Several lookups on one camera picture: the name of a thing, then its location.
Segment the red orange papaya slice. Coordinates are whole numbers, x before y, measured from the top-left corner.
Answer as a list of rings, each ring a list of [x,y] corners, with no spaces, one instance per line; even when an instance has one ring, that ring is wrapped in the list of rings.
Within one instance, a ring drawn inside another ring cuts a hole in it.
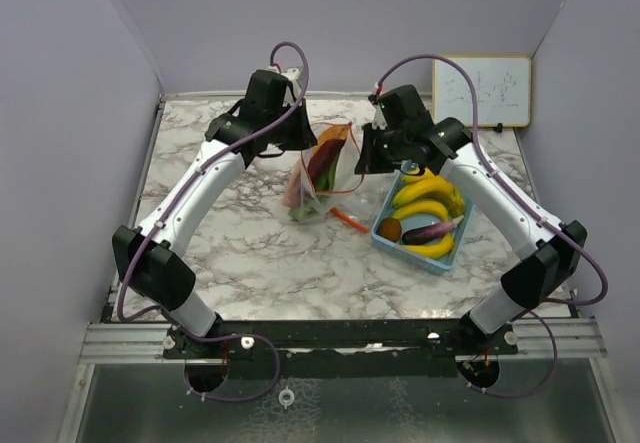
[[[327,175],[334,160],[339,156],[346,140],[332,138],[325,141],[311,156],[306,165],[306,173],[315,189],[320,189],[320,180]],[[293,183],[288,191],[286,205],[290,208],[298,207],[301,203],[301,182],[303,170],[300,170],[294,177]]]

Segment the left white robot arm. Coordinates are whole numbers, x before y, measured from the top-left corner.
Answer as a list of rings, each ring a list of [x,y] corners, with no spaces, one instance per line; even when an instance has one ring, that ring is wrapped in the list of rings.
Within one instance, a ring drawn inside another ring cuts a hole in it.
[[[218,197],[269,146],[285,152],[315,145],[307,82],[301,67],[255,71],[244,97],[210,122],[194,161],[164,200],[136,227],[120,226],[112,236],[121,289],[153,301],[188,331],[186,345],[199,357],[220,348],[219,316],[197,293],[183,256]]]

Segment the clear orange zip bag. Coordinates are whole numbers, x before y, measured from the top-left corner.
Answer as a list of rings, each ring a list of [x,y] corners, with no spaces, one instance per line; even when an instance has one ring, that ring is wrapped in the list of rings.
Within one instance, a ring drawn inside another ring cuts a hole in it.
[[[361,149],[353,129],[352,122],[311,124],[317,144],[299,154],[284,197],[294,222],[324,217],[363,183],[364,176],[355,172]]]
[[[356,219],[348,214],[345,214],[337,208],[332,208],[330,210],[330,213],[362,234],[367,234],[369,232],[369,229],[366,226],[359,223]]]

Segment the purple eggplant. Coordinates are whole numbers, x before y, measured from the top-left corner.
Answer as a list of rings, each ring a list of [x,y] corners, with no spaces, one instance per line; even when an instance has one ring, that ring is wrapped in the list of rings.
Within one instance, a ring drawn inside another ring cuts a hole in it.
[[[461,215],[451,220],[414,228],[405,232],[401,240],[405,245],[423,245],[450,234],[463,220],[464,216]]]

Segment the green leaf vegetable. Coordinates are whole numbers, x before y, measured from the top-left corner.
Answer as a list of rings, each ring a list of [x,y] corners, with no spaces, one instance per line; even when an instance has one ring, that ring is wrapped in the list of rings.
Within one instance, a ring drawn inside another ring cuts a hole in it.
[[[311,180],[302,174],[301,182],[301,203],[298,207],[290,208],[286,205],[286,199],[290,185],[293,183],[294,177],[300,170],[303,170],[301,161],[295,167],[295,171],[290,178],[284,205],[288,208],[288,216],[296,222],[303,222],[312,218],[320,217],[328,211],[328,202],[334,193],[335,175],[337,162],[334,161],[326,176],[320,180],[320,189],[315,189]]]

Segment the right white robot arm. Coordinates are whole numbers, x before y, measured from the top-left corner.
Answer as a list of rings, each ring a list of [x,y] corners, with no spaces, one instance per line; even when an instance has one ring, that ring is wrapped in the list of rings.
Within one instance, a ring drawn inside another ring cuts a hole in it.
[[[488,169],[486,153],[475,147],[471,131],[455,118],[434,122],[412,85],[369,98],[372,122],[363,128],[358,174],[392,173],[411,162],[457,187],[498,228],[519,258],[500,285],[463,318],[461,346],[481,354],[495,332],[514,317],[537,308],[576,270],[577,248],[587,231],[562,223],[535,202],[498,168]]]

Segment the small brown orange fruit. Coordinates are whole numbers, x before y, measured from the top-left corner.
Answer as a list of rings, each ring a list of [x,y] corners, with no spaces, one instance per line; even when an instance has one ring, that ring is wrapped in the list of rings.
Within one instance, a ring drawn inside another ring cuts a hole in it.
[[[376,234],[393,243],[397,242],[402,236],[402,225],[399,220],[387,217],[380,221]]]

